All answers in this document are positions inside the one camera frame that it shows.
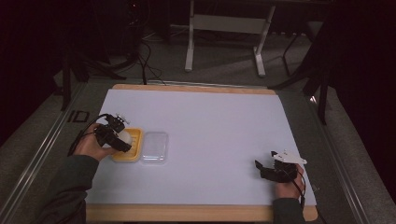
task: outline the plastic lid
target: plastic lid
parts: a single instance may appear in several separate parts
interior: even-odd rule
[[[168,134],[147,132],[144,137],[140,160],[145,164],[164,164],[168,147]]]

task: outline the person's left hand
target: person's left hand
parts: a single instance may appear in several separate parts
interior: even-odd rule
[[[79,140],[73,155],[87,155],[98,161],[101,161],[104,157],[117,152],[117,150],[113,147],[99,146],[96,136],[93,134],[94,129],[98,126],[99,124],[95,123],[88,128],[86,135],[81,137]]]

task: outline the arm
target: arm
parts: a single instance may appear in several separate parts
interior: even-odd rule
[[[297,164],[297,170],[302,175],[303,168]],[[302,177],[294,179],[300,190],[304,190]],[[292,183],[276,183],[276,197],[273,202],[274,224],[305,223],[303,208],[300,206],[300,191]]]
[[[99,146],[91,134],[96,126],[88,129],[89,134],[81,138],[75,153],[66,158],[49,183],[35,223],[85,223],[86,190],[92,187],[99,161],[116,152],[113,148]]]

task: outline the dark sleeve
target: dark sleeve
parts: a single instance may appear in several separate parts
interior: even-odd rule
[[[297,199],[281,198],[273,202],[274,224],[305,223],[303,209]]]
[[[34,223],[85,223],[86,190],[99,161],[89,156],[70,156],[59,168],[46,191]]]

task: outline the metal leg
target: metal leg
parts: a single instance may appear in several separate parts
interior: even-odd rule
[[[262,63],[262,46],[264,45],[265,38],[268,35],[268,30],[270,28],[271,20],[274,16],[275,8],[275,6],[270,8],[267,19],[265,20],[265,23],[262,27],[262,38],[260,39],[259,46],[253,48],[259,77],[265,76],[264,64]]]
[[[62,72],[63,72],[62,94],[64,96],[64,103],[62,104],[61,110],[65,111],[71,99],[70,64],[67,53],[64,55],[62,61]]]
[[[192,71],[192,60],[194,56],[194,1],[190,1],[190,31],[189,31],[189,46],[187,48],[186,57],[186,72]]]

